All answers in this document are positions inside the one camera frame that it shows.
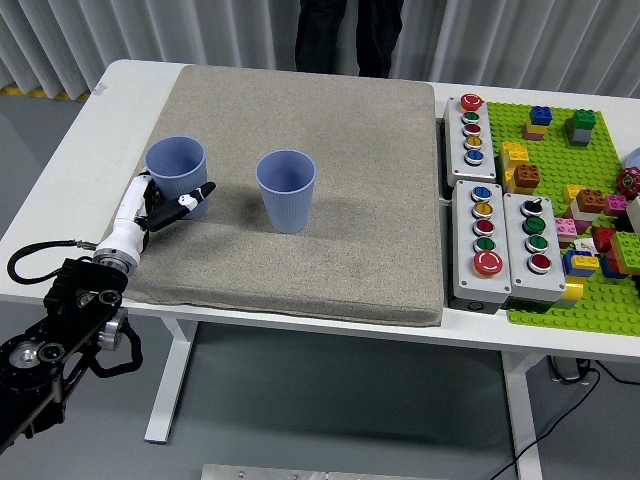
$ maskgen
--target gray floor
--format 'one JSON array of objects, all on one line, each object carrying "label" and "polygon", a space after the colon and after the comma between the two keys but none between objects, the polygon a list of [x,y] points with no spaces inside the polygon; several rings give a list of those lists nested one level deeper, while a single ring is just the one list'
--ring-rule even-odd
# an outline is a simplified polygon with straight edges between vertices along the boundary
[{"label": "gray floor", "polygon": [[[0,232],[80,108],[0,96]],[[42,314],[0,303],[0,341]],[[497,352],[211,324],[199,329],[169,443],[146,444],[170,337],[157,319],[131,321],[142,369],[87,374],[66,422],[21,437],[0,457],[0,478],[195,480],[204,464],[222,463],[466,480],[488,479],[512,458]],[[609,366],[640,380],[637,365]],[[544,363],[529,381],[539,431],[586,391],[551,382]],[[639,387],[603,376],[540,445],[545,479],[640,478],[639,404]]]}]

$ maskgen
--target gray felt pad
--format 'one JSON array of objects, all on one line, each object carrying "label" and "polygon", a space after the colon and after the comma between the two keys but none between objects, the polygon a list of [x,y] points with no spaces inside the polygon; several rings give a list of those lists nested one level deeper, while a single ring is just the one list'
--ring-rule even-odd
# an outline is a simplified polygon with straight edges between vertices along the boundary
[{"label": "gray felt pad", "polygon": [[[148,145],[199,139],[207,213],[154,234],[126,296],[393,325],[439,325],[444,302],[434,97],[424,83],[185,67]],[[266,153],[318,166],[308,226],[269,223]],[[138,171],[142,170],[143,159]]]}]

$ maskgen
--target white robotic hand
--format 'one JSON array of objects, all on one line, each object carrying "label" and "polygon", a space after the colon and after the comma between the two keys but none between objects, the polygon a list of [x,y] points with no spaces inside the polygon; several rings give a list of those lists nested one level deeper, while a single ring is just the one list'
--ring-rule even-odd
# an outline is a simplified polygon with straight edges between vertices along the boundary
[{"label": "white robotic hand", "polygon": [[159,198],[155,182],[146,172],[133,179],[113,222],[113,232],[96,248],[93,263],[107,265],[133,275],[140,264],[149,232],[155,232],[181,219],[216,188],[207,182],[194,191],[156,206]]}]

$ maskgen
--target black pants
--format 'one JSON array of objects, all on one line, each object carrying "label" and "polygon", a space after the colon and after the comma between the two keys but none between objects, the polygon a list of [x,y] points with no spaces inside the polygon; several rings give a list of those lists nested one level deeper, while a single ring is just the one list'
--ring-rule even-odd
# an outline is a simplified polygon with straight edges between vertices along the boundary
[{"label": "black pants", "polygon": [[[402,30],[404,0],[358,0],[356,51],[361,77],[388,78]],[[336,42],[347,0],[300,0],[296,38],[299,72],[333,73]]]}]

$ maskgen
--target table leg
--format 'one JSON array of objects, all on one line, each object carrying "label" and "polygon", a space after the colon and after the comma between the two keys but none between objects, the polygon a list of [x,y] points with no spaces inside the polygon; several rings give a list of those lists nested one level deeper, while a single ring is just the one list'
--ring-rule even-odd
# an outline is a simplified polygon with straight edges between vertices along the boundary
[{"label": "table leg", "polygon": [[169,437],[173,413],[180,396],[182,379],[189,363],[191,345],[198,328],[197,321],[162,318],[173,335],[171,350],[164,367],[156,401],[153,404],[149,426],[144,439],[150,443],[164,444]]},{"label": "table leg", "polygon": [[[507,386],[511,432],[516,455],[536,439],[527,386],[527,370],[543,358],[542,355],[502,352],[502,368]],[[518,477],[520,480],[542,480],[537,445],[527,450],[527,453],[518,460]]]}]

